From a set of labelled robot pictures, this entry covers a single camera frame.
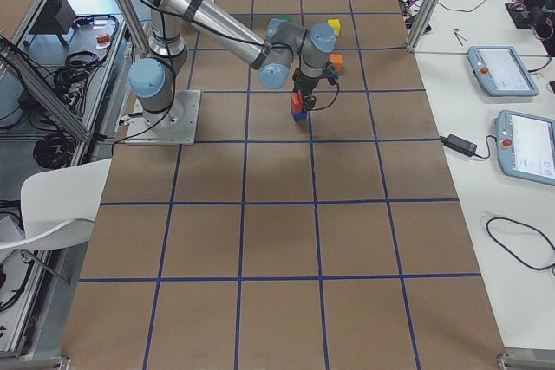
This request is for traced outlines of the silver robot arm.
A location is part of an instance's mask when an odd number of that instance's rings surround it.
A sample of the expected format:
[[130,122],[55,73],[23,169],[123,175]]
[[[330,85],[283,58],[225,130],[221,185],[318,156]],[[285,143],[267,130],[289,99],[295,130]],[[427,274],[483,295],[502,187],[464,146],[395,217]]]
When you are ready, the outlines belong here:
[[339,84],[330,61],[336,32],[327,23],[307,29],[273,18],[265,36],[260,37],[212,0],[140,1],[151,11],[149,54],[131,66],[128,80],[149,132],[170,132],[188,109],[183,95],[175,90],[176,76],[187,56],[181,35],[184,23],[258,71],[259,82],[266,88],[281,88],[292,79],[291,110],[297,120],[317,110],[313,91],[322,79],[333,86]]

